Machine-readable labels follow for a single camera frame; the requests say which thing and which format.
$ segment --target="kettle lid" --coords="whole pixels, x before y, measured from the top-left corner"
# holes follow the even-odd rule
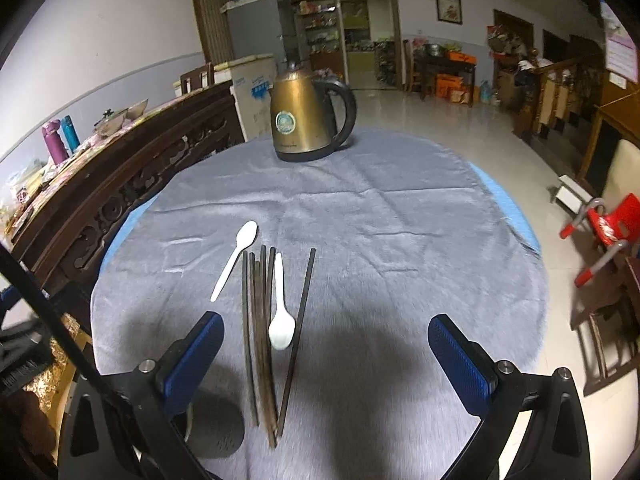
[[[313,77],[311,70],[306,69],[302,64],[290,62],[287,71],[280,74],[276,81],[294,81],[296,79],[306,79]]]

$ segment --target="wooden chair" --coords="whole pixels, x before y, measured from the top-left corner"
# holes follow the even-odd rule
[[[182,95],[202,88],[205,76],[207,77],[206,84],[204,85],[206,88],[209,85],[213,85],[213,63],[204,64],[201,67],[182,74],[180,76],[180,88],[182,89]]]
[[[575,330],[587,321],[593,337],[599,376],[587,380],[583,390],[585,396],[603,389],[640,367],[640,352],[638,351],[637,343],[638,333],[640,332],[638,326],[640,320],[640,260],[638,258],[625,258],[622,269],[617,273],[607,297],[607,300],[599,304],[585,307],[583,311],[572,316],[571,320],[571,330]],[[618,314],[621,317],[622,335],[626,339],[618,340],[616,346],[628,345],[630,359],[625,363],[617,363],[613,368],[610,368],[607,367],[605,361],[602,336],[596,318],[604,316],[607,319],[614,314]]]
[[[413,92],[417,86],[421,90],[420,72],[415,68],[414,48],[410,40],[404,40],[404,65],[406,71],[406,81],[404,83],[405,92]]]

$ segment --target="shelf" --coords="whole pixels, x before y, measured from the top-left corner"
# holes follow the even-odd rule
[[[335,40],[316,40],[316,41],[309,41],[307,44],[309,46],[311,45],[322,45],[324,43],[331,43],[332,41],[340,41],[339,39],[335,39]]]
[[[305,16],[316,16],[316,15],[318,15],[318,14],[326,14],[326,13],[328,13],[328,12],[335,12],[335,10],[336,10],[336,9],[335,9],[335,7],[334,7],[334,8],[333,8],[333,9],[331,9],[331,10],[329,10],[329,9],[325,9],[325,10],[318,10],[317,12],[307,12],[306,14],[302,14],[302,13],[300,13],[300,14],[299,14],[299,16],[302,16],[303,18],[304,18]]]
[[[309,53],[309,57],[311,56],[328,56],[329,54],[337,54],[339,56],[342,56],[341,52],[339,50],[332,50],[331,52],[325,52],[324,50],[320,51],[320,52],[310,52]]]
[[[314,30],[323,30],[324,28],[337,28],[338,25],[321,25],[320,27],[305,27],[307,32],[313,32]]]

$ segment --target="gray tablecloth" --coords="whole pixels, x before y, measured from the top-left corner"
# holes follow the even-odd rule
[[[209,302],[249,219],[260,229],[253,250],[283,253],[293,314],[318,249],[276,450],[249,421],[239,266]],[[478,420],[431,354],[429,320],[448,313],[493,358],[531,370],[546,298],[540,257],[464,160],[425,139],[361,129],[315,162],[281,162],[270,139],[257,139],[178,174],[98,280],[92,330],[100,371],[123,372],[162,355],[204,311],[222,314],[225,341],[194,404],[190,445],[225,480],[431,479]],[[274,352],[278,399],[288,358]],[[213,443],[219,397],[245,416],[244,441],[226,458]]]

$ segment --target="kettle base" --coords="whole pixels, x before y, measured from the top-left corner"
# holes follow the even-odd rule
[[[334,151],[335,148],[331,144],[328,144],[318,150],[311,150],[310,152],[285,153],[276,150],[276,155],[280,160],[284,160],[285,162],[309,162],[331,155]]]

